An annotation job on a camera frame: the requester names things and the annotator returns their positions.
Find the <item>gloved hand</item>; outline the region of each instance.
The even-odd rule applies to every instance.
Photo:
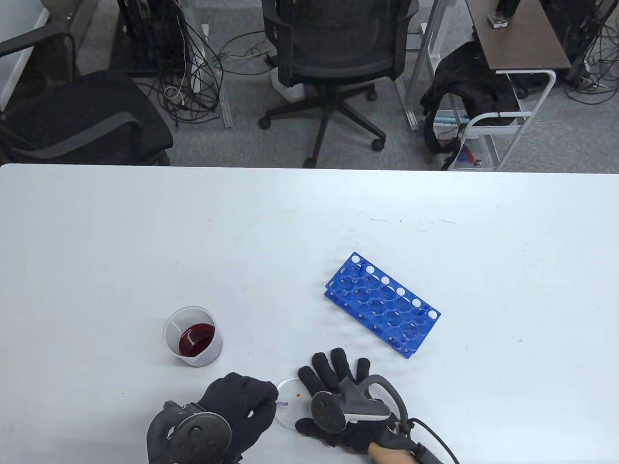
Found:
[[[277,387],[235,372],[209,385],[198,404],[226,419],[232,430],[228,458],[236,461],[253,446],[275,418]]]
[[[311,396],[316,392],[331,392],[340,393],[339,382],[345,377],[349,377],[358,385],[370,374],[370,361],[367,358],[360,358],[357,361],[357,378],[352,376],[350,366],[346,359],[346,353],[341,348],[335,348],[331,351],[331,363],[333,369],[327,361],[327,356],[324,353],[316,353],[311,358],[312,366],[316,372],[309,366],[303,366],[298,371],[299,379],[308,389]],[[396,426],[397,418],[394,414],[384,421],[359,421],[357,424],[348,423],[343,432],[339,434],[329,434],[322,430],[314,419],[305,418],[299,419],[295,427],[299,433],[314,438],[319,438],[326,441],[329,445],[344,444],[351,447],[357,452],[367,454],[368,447],[385,429],[388,427],[393,430]]]

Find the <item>red object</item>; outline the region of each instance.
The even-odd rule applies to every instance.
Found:
[[[210,324],[196,324],[185,330],[178,342],[181,356],[193,358],[206,350],[215,336],[215,327]]]

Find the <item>wrist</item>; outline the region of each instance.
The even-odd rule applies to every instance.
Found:
[[[414,464],[415,459],[410,451],[392,450],[372,442],[368,447],[368,454],[376,464]]]

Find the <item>office chair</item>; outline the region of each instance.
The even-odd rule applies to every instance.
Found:
[[[75,41],[60,22],[0,43],[0,58],[46,40],[68,38],[72,81],[18,101],[0,120],[0,165],[59,163],[165,165],[172,134],[157,109],[126,75],[76,77]]]
[[[318,96],[268,110],[259,127],[268,129],[274,116],[321,108],[314,152],[303,163],[314,168],[329,118],[338,111],[374,134],[372,149],[380,152],[385,133],[346,103],[361,93],[375,101],[374,84],[340,88],[379,77],[396,80],[404,71],[409,21],[418,10],[417,0],[262,0],[264,30],[277,49],[279,82],[314,85]]]

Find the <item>black backpack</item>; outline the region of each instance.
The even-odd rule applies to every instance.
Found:
[[[426,117],[423,138],[435,154],[451,153],[445,161],[446,170],[460,151],[458,137],[441,145],[434,132],[434,119],[441,100],[450,93],[462,99],[467,117],[473,119],[483,113],[520,111],[511,82],[504,74],[492,71],[483,55],[479,42],[467,42],[441,60],[436,67],[432,86],[421,100]],[[514,118],[484,119],[488,126],[506,126]]]

